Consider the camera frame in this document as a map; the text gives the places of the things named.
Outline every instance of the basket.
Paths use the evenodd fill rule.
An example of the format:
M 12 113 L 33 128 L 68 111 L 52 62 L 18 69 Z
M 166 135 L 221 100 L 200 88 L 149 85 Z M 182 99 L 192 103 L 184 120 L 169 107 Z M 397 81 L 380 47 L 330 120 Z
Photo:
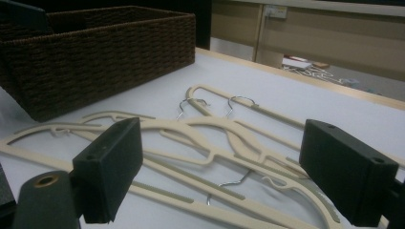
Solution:
M 37 121 L 195 60 L 193 14 L 117 7 L 47 16 L 48 32 L 0 21 L 0 86 Z

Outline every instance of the wall outlet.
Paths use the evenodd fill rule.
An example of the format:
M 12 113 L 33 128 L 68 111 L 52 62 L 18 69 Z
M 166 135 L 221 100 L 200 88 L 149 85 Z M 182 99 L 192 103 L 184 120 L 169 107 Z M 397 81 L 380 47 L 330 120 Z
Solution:
M 265 16 L 276 17 L 276 18 L 287 18 L 288 7 L 276 6 L 276 5 L 266 5 Z

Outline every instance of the beige wall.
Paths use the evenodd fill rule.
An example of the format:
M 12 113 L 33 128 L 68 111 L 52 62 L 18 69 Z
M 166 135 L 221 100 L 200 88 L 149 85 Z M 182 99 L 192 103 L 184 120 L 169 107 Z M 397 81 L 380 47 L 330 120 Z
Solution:
M 212 35 L 254 46 L 258 9 L 258 4 L 214 0 Z M 405 81 L 403 17 L 288 8 L 287 19 L 262 24 L 259 63 L 278 67 L 274 59 L 287 53 Z

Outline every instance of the silver hook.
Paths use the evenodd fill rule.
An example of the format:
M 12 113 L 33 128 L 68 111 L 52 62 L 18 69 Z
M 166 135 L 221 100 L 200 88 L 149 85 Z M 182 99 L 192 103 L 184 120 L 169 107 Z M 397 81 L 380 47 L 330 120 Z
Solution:
M 240 180 L 237 181 L 232 181 L 232 182 L 227 182 L 227 183 L 222 183 L 218 186 L 220 187 L 224 187 L 224 186 L 230 186 L 230 185 L 238 185 L 241 184 L 245 181 L 245 179 L 247 179 L 247 176 L 249 176 L 249 174 L 252 172 L 252 170 L 247 171 L 247 173 L 244 175 L 244 177 L 242 177 Z M 210 205 L 210 201 L 211 201 L 211 194 L 208 194 L 208 196 L 206 197 L 206 205 Z
M 230 111 L 226 114 L 226 116 L 225 116 L 226 118 L 229 118 L 229 115 L 233 112 L 233 107 L 232 107 L 232 105 L 230 105 L 230 101 L 234 98 L 244 98 L 244 99 L 250 100 L 253 103 L 253 105 L 256 105 L 255 101 L 251 98 L 244 97 L 244 96 L 238 96 L 238 95 L 232 96 L 228 99 L 228 106 L 230 107 Z
M 196 100 L 197 102 L 202 102 L 204 106 L 209 106 L 208 103 L 205 102 L 205 100 L 200 99 L 200 98 L 186 98 L 182 102 L 180 102 L 179 107 L 181 109 L 181 113 L 176 117 L 176 120 L 179 120 L 179 118 L 184 114 L 184 109 L 182 108 L 182 104 L 184 102 L 188 102 L 189 100 Z

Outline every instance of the white table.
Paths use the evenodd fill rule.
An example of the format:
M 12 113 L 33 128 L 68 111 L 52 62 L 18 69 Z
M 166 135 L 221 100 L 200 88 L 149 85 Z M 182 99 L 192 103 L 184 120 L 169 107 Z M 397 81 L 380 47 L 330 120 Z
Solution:
M 49 122 L 74 122 L 84 115 L 107 110 L 175 119 L 180 111 L 179 103 L 184 100 L 186 90 L 196 84 L 206 84 L 230 94 L 252 98 L 261 107 L 269 108 L 302 122 L 307 118 L 329 122 L 379 151 L 405 158 L 403 153 L 405 148 L 403 140 L 403 136 L 405 136 L 404 102 L 311 78 L 302 78 L 292 73 L 284 73 L 270 67 L 203 50 L 197 50 L 196 63 L 193 65 Z M 195 96 L 210 103 L 209 109 L 216 115 L 225 115 L 228 111 L 225 99 L 202 91 L 197 91 Z M 200 115 L 189 105 L 184 104 L 184 110 L 183 118 Z M 287 137 L 296 144 L 301 142 L 302 131 L 280 124 L 263 115 L 254 114 L 245 107 L 235 105 L 232 116 L 267 128 Z M 37 123 L 31 120 L 7 93 L 0 90 L 0 138 L 35 124 Z M 213 143 L 229 147 L 224 133 L 209 128 L 198 128 L 198 130 Z M 144 133 L 142 138 L 144 147 L 165 148 L 174 151 L 179 149 L 179 146 L 172 146 L 171 143 L 166 142 L 167 140 L 159 138 L 156 133 Z M 89 142 L 74 135 L 54 137 L 49 133 L 44 133 L 22 140 L 18 146 L 71 161 L 88 144 Z M 274 142 L 263 140 L 263 144 L 298 159 L 298 153 L 293 150 Z M 0 162 L 16 198 L 20 186 L 26 180 L 51 170 L 1 153 Z M 246 171 L 244 168 L 223 160 L 216 160 L 216 163 L 203 168 L 176 164 L 190 173 L 215 183 L 238 180 Z M 398 178 L 403 180 L 404 174 L 400 173 Z M 205 193 L 187 188 L 148 168 L 142 167 L 135 180 L 205 202 Z M 251 175 L 243 185 L 229 189 L 249 198 L 255 198 L 321 228 L 323 226 L 319 216 L 306 200 L 297 196 L 286 197 L 280 194 L 261 181 L 259 175 Z M 223 206 L 215 199 L 213 204 Z M 352 228 L 345 219 L 341 219 L 345 223 L 345 228 Z M 114 223 L 88 225 L 82 221 L 82 227 L 111 229 L 230 228 L 227 224 L 200 218 L 131 194 L 127 195 L 123 201 Z

